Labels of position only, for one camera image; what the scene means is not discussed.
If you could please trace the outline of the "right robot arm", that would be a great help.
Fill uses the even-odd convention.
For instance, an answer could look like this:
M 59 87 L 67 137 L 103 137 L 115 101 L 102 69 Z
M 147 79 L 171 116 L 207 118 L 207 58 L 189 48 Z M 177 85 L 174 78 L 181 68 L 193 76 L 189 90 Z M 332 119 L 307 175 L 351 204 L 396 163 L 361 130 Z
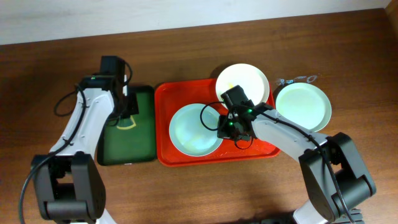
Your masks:
M 293 212 L 292 223 L 360 223 L 352 212 L 376 193 L 376 184 L 347 134 L 314 133 L 266 103 L 254 105 L 239 85 L 221 99 L 228 113 L 220 116 L 219 138 L 268 142 L 300 164 L 308 201 Z

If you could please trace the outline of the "yellow green sponge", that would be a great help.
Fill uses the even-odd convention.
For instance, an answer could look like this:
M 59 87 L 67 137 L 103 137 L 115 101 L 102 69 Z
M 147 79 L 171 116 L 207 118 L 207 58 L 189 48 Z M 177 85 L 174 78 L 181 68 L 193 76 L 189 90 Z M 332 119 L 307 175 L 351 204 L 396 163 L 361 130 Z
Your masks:
M 119 130 L 128 130 L 136 127 L 136 122 L 134 120 L 133 115 L 130 115 L 128 118 L 120 119 L 116 125 L 116 128 Z

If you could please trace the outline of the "pale green plate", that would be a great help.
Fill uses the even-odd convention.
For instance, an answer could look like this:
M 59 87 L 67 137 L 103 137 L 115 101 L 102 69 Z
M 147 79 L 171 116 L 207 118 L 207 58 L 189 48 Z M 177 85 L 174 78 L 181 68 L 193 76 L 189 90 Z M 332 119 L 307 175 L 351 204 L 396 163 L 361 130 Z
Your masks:
M 282 116 L 313 132 L 320 131 L 331 120 L 329 98 L 309 83 L 293 83 L 281 89 L 275 106 Z

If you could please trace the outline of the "light blue plate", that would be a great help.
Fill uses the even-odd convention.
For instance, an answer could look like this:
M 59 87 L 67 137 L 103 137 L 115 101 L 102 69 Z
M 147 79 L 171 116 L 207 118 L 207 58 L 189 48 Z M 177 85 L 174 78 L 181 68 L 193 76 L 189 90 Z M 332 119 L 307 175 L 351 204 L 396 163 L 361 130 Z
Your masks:
M 192 157 L 203 157 L 215 152 L 223 140 L 216 131 L 219 112 L 204 104 L 194 103 L 183 106 L 173 116 L 169 125 L 169 136 L 172 144 L 181 153 Z

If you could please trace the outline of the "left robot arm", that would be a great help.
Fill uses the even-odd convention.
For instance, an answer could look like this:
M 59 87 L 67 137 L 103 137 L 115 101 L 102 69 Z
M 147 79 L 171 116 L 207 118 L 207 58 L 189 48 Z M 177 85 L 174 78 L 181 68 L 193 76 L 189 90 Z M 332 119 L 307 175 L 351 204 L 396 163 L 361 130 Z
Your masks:
M 132 68 L 118 56 L 103 56 L 100 70 L 73 91 L 76 105 L 48 154 L 34 156 L 26 182 L 33 182 L 40 215 L 55 223 L 114 223 L 106 210 L 106 189 L 94 162 L 109 122 L 138 112 L 128 95 Z

